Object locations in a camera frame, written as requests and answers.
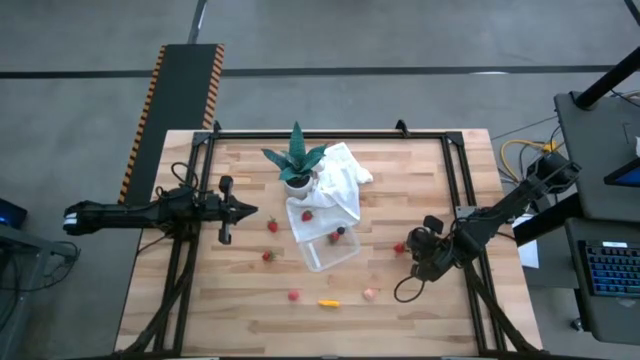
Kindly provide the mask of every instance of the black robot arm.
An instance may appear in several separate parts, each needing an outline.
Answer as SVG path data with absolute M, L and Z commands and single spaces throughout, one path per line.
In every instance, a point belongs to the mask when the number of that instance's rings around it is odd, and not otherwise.
M 424 227 L 413 230 L 407 239 L 415 261 L 411 275 L 422 281 L 436 281 L 452 266 L 470 264 L 500 226 L 522 215 L 532 201 L 565 191 L 576 181 L 579 171 L 577 164 L 551 152 L 529 166 L 527 178 L 496 205 L 458 216 L 446 237 L 437 236 L 442 232 L 442 222 L 428 216 Z
M 221 221 L 219 240 L 223 244 L 230 244 L 229 225 L 258 210 L 231 195 L 232 187 L 233 179 L 223 176 L 219 185 L 222 198 L 212 192 L 198 197 L 193 187 L 180 185 L 159 193 L 157 200 L 141 206 L 82 201 L 65 210 L 63 229 L 69 235 L 84 235 L 106 228 L 157 228 L 167 236 L 175 237 L 189 223 Z

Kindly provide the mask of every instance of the blue keyboard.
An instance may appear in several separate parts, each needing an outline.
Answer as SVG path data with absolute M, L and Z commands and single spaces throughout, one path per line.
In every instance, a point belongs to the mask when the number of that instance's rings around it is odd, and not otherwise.
M 640 249 L 585 246 L 593 295 L 640 297 Z

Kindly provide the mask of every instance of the butcher block tabletop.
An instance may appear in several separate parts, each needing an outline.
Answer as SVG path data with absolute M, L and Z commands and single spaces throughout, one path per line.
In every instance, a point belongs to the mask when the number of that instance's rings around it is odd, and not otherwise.
M 462 132 L 477 201 L 491 206 L 503 193 L 489 134 Z M 164 189 L 178 185 L 170 166 L 187 161 L 192 135 L 193 131 L 182 130 L 167 133 L 156 185 Z M 309 149 L 338 142 L 308 139 L 306 144 Z M 220 177 L 230 175 L 236 198 L 259 210 L 231 227 L 231 245 L 218 242 L 219 224 L 203 223 L 183 356 L 477 355 L 462 271 L 453 268 L 437 282 L 427 283 L 411 303 L 400 304 L 393 298 L 394 287 L 409 275 L 412 263 L 408 253 L 398 256 L 393 246 L 405 241 L 426 215 L 442 219 L 445 229 L 453 219 L 440 141 L 344 142 L 374 179 L 360 186 L 361 221 L 354 230 L 361 248 L 349 260 L 314 273 L 291 233 L 279 169 L 260 150 L 286 150 L 288 141 L 216 140 L 209 189 L 218 191 Z M 458 188 L 463 191 L 455 147 L 452 151 Z M 203 159 L 200 154 L 200 165 Z M 276 233 L 267 229 L 271 217 L 278 221 Z M 159 230 L 144 230 L 140 247 L 160 236 Z M 172 241 L 162 240 L 138 256 L 116 349 L 133 342 L 160 306 Z M 274 261 L 263 261 L 267 250 L 276 255 Z M 500 306 L 525 338 L 540 347 L 515 243 L 496 237 L 488 254 Z M 362 295 L 367 288 L 379 290 L 372 302 Z M 409 298 L 419 288 L 419 281 L 408 281 L 399 296 Z M 296 302 L 287 297 L 292 289 L 300 293 Z M 338 300 L 341 306 L 321 307 L 320 299 Z M 170 318 L 166 347 L 173 339 L 175 315 Z M 491 340 L 486 309 L 483 319 Z

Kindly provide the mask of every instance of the plastic container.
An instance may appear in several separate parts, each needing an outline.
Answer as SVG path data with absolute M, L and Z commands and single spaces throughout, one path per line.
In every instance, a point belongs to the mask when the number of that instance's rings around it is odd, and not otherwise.
M 350 226 L 342 225 L 344 234 L 335 242 L 329 233 L 298 244 L 309 270 L 319 272 L 339 264 L 360 252 L 360 241 Z

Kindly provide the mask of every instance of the red strawberry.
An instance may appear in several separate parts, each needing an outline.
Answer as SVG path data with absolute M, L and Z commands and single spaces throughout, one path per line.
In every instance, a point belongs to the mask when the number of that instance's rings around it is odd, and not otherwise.
M 397 243 L 397 244 L 393 247 L 393 251 L 395 251 L 395 252 L 396 252 L 396 254 L 404 254 L 404 252 L 405 252 L 404 243 Z
M 330 243 L 333 244 L 336 241 L 338 241 L 338 239 L 340 239 L 340 234 L 337 231 L 334 231 L 331 234 L 329 234 L 329 242 Z
M 269 222 L 267 223 L 267 229 L 269 229 L 269 231 L 271 232 L 278 231 L 278 223 L 276 222 L 276 219 L 271 218 L 271 220 L 269 220 Z
M 311 221 L 313 219 L 313 213 L 311 210 L 306 210 L 302 213 L 302 221 Z
M 298 290 L 289 290 L 289 301 L 297 301 L 300 298 Z
M 276 254 L 274 254 L 273 251 L 271 250 L 267 250 L 262 254 L 262 260 L 264 261 L 273 261 L 275 257 L 276 257 Z

